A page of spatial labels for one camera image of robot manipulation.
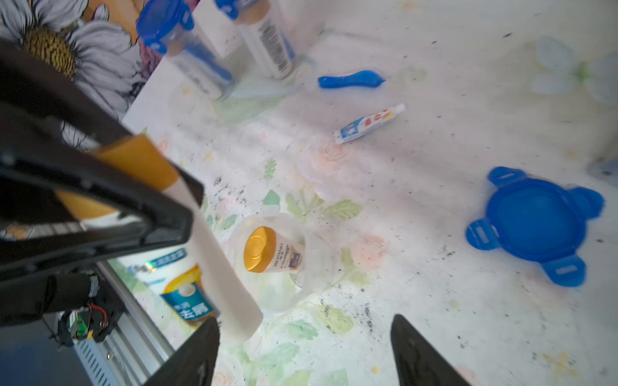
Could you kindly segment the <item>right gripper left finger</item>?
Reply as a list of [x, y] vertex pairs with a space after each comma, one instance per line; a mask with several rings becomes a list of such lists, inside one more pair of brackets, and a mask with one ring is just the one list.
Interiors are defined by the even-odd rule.
[[220, 329], [209, 318], [145, 383], [144, 386], [209, 386], [220, 346]]

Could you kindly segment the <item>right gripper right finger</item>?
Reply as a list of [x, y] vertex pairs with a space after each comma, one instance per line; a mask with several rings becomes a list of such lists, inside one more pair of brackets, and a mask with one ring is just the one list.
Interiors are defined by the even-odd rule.
[[470, 386], [403, 315], [394, 315], [390, 341], [401, 386]]

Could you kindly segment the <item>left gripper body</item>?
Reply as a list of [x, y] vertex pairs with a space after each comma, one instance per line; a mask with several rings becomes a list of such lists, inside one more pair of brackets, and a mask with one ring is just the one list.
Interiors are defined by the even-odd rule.
[[1, 46], [1, 223], [77, 221], [60, 194], [90, 199], [122, 220], [98, 230], [1, 242], [1, 325], [84, 307], [95, 263], [187, 242], [191, 210], [64, 142], [68, 123], [102, 145], [130, 132], [51, 65]]

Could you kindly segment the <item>white gold tube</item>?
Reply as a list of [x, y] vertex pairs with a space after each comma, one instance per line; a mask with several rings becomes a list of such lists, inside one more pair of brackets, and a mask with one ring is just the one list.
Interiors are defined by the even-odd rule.
[[159, 295], [189, 326], [217, 318], [225, 342], [248, 340], [263, 314], [243, 286], [212, 234], [180, 172], [144, 134], [90, 152], [106, 166], [120, 170], [189, 208], [192, 234], [187, 242], [119, 257], [119, 263]]
[[250, 273], [299, 273], [304, 268], [305, 252], [273, 228], [256, 228], [246, 241], [243, 262]]

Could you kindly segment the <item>clear plastic cup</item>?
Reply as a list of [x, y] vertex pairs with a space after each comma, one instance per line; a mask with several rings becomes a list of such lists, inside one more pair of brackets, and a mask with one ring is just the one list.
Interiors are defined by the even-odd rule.
[[167, 59], [210, 99], [225, 99], [231, 93], [235, 82], [232, 72], [222, 64], [195, 23], [176, 24], [162, 43]]
[[236, 274], [266, 314], [290, 310], [332, 284], [334, 255], [327, 241], [283, 213], [247, 217], [227, 244]]
[[283, 80], [294, 69], [295, 53], [277, 1], [233, 1], [240, 36], [265, 77]]

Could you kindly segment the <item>blue lid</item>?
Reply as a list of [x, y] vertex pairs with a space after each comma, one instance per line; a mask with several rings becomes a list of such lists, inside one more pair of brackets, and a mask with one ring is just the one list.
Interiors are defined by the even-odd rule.
[[558, 286], [584, 284], [587, 265], [577, 250], [586, 239], [587, 222], [604, 209], [603, 196], [588, 188], [566, 189], [508, 167], [492, 169], [488, 180], [496, 191], [485, 216], [468, 225], [468, 244], [484, 251], [504, 249], [539, 263]]
[[138, 36], [147, 48], [167, 54], [169, 41], [178, 39], [195, 24], [188, 4], [182, 0], [153, 0], [147, 2], [136, 24]]
[[251, 8], [256, 3], [258, 3], [258, 0], [215, 0], [217, 8], [233, 21], [239, 18], [241, 12]]

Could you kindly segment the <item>small toothpaste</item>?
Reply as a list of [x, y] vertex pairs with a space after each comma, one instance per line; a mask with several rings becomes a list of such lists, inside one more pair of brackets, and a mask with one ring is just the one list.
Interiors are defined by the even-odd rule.
[[342, 145], [361, 138], [370, 133], [372, 130], [376, 130], [376, 128], [391, 122], [398, 115], [405, 112], [406, 109], [407, 106], [405, 104], [399, 104], [383, 109], [376, 114], [359, 118], [333, 133], [335, 143]]

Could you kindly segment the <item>blue toothbrush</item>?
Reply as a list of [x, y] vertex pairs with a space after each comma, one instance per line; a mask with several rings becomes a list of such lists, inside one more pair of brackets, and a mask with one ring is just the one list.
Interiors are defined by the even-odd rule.
[[386, 80], [381, 77], [377, 72], [370, 70], [362, 70], [346, 76], [323, 76], [318, 78], [318, 85], [320, 88], [377, 88], [381, 86]]

